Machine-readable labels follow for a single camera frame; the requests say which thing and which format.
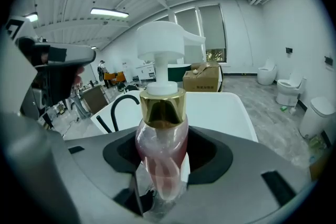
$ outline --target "clear plastic bottle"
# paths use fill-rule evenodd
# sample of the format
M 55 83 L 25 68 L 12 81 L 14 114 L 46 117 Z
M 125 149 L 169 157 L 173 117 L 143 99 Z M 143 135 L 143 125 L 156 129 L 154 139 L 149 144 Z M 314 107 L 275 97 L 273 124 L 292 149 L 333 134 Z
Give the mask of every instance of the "clear plastic bottle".
M 173 200 L 181 188 L 181 165 L 186 154 L 188 120 L 172 128 L 159 129 L 141 121 L 135 144 L 142 162 L 164 200 Z

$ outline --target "fluorescent light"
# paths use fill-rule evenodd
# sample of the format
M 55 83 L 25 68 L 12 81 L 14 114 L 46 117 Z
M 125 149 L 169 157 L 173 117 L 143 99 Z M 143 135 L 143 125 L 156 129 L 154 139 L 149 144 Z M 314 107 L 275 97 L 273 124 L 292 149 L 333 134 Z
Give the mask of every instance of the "fluorescent light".
M 30 13 L 25 17 L 29 19 L 31 22 L 35 22 L 36 20 L 38 20 L 37 12 Z
M 91 10 L 91 14 L 109 15 L 109 16 L 122 17 L 122 18 L 128 17 L 128 13 L 119 12 L 117 10 L 112 10 L 112 9 L 104 9 L 104 8 L 93 8 Z

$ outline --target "toilet lid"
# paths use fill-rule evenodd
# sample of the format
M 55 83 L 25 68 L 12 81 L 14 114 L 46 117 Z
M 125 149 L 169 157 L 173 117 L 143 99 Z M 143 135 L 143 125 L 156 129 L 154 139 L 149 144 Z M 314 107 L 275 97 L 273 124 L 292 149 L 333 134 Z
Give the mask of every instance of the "toilet lid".
M 278 80 L 278 84 L 280 84 L 281 86 L 283 86 L 285 88 L 288 88 L 288 89 L 295 89 L 295 88 L 297 88 L 296 86 L 291 85 L 290 81 L 286 80 L 286 79 L 279 79 Z
M 313 98 L 310 104 L 315 112 L 318 113 L 320 116 L 328 116 L 335 113 L 335 108 L 325 97 Z

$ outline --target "black wall switch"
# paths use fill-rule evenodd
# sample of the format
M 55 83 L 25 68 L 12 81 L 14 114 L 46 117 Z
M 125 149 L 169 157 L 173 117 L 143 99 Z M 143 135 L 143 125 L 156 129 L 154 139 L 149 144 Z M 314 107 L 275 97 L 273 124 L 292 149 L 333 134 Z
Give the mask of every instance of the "black wall switch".
M 327 57 L 327 56 L 325 56 L 325 60 L 324 60 L 324 62 L 325 62 L 326 64 L 332 66 L 333 60 L 332 60 L 331 57 Z

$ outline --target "cardboard box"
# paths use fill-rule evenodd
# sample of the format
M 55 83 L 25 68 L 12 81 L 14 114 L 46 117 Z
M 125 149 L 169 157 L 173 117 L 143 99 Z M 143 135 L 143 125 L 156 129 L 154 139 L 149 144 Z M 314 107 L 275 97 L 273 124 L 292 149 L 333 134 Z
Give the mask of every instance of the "cardboard box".
M 183 76 L 183 88 L 187 92 L 217 92 L 220 65 L 213 62 L 195 63 L 191 65 L 192 70 L 187 71 Z

